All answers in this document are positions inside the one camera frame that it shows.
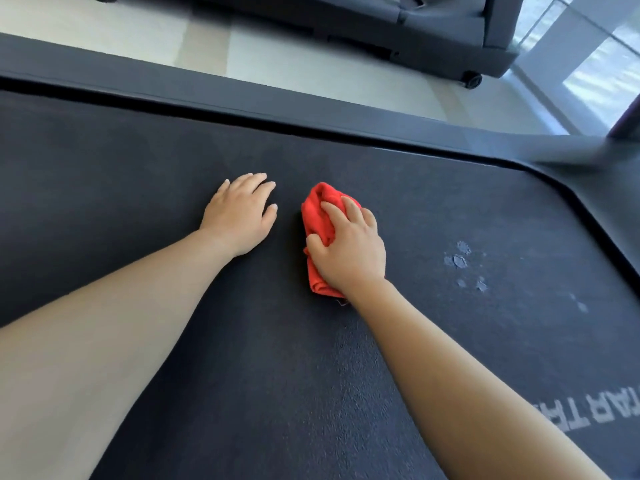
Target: floor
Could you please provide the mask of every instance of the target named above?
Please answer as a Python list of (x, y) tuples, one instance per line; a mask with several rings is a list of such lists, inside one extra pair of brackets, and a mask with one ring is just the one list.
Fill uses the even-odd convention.
[(0, 32), (449, 123), (563, 133), (514, 76), (469, 91), (359, 48), (186, 0), (0, 0)]

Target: black exercise equipment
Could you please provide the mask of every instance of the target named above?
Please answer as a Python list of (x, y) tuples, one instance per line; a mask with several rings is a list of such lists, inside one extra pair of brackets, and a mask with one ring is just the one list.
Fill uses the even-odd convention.
[(320, 34), (367, 44), (407, 67), (469, 89), (468, 73), (502, 76), (523, 0), (201, 0)]
[(196, 229), (222, 179), (278, 182), (272, 233), (212, 284), (94, 480), (444, 478), (364, 323), (308, 290), (300, 203), (320, 180), (376, 213), (409, 300), (609, 475), (636, 475), (637, 143), (4, 34), (0, 81), (0, 324)]

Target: hand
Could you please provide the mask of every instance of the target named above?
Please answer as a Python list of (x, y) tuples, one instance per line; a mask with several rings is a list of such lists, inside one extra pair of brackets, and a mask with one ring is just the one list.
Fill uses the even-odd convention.
[(366, 283), (384, 281), (387, 254), (371, 211), (348, 197), (342, 201), (346, 216), (329, 202), (320, 204), (335, 227), (335, 240), (324, 247), (318, 234), (309, 234), (307, 247), (320, 275), (348, 298)]
[(240, 256), (260, 244), (276, 220), (278, 206), (264, 206), (275, 182), (262, 184), (266, 173), (247, 173), (231, 184), (225, 180), (204, 210), (199, 232), (206, 232)]

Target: folded red cloth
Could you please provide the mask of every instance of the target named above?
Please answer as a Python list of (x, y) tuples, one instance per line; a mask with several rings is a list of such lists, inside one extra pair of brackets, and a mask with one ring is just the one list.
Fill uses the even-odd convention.
[[(325, 201), (334, 204), (338, 209), (346, 214), (344, 203), (342, 202), (343, 195), (349, 197), (347, 194), (338, 192), (331, 185), (321, 182), (311, 189), (309, 197), (302, 202), (302, 222), (305, 225), (305, 232), (309, 234), (318, 234), (322, 243), (328, 246), (335, 239), (335, 229), (331, 224), (329, 215), (320, 207), (320, 202)], [(353, 197), (349, 197), (352, 201), (356, 202), (358, 207), (361, 205)], [(311, 261), (309, 256), (309, 250), (305, 248), (305, 254), (307, 257), (307, 268), (309, 271), (309, 285), (311, 291), (318, 294), (324, 294), (327, 296), (334, 296), (336, 298), (344, 298), (344, 295), (340, 291), (331, 288), (329, 284), (320, 276), (314, 262)]]

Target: forearm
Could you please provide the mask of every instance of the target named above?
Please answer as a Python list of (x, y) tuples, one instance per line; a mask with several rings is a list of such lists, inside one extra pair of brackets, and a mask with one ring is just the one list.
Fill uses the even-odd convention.
[(386, 281), (348, 294), (445, 473), (467, 479), (606, 479), (521, 396)]
[(201, 232), (0, 330), (0, 477), (87, 478), (231, 254)]

